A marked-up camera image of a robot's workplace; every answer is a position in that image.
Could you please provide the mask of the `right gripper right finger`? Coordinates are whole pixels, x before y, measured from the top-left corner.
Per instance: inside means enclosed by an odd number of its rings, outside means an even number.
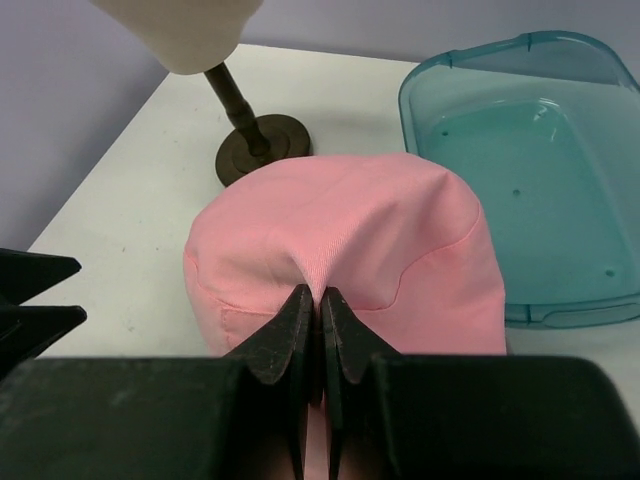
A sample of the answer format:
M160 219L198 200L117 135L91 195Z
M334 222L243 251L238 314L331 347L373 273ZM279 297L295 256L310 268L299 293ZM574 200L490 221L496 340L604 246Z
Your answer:
M635 479L639 436L605 373L566 356L409 355L329 288L320 307L329 475Z

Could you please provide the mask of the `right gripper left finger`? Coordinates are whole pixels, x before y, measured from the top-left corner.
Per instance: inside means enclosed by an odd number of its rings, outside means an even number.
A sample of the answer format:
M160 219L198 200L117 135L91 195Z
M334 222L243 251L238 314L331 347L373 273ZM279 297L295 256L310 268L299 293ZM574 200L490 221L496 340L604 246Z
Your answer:
M220 358L59 358L1 388L5 479L300 479L308 287Z

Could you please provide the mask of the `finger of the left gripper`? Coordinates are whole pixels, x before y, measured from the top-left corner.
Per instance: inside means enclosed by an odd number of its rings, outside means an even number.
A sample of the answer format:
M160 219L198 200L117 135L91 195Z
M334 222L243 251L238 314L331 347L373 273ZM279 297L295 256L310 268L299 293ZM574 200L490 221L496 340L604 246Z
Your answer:
M87 319L80 306L1 307L1 379Z
M1 249L1 304L21 305L81 270L72 257Z

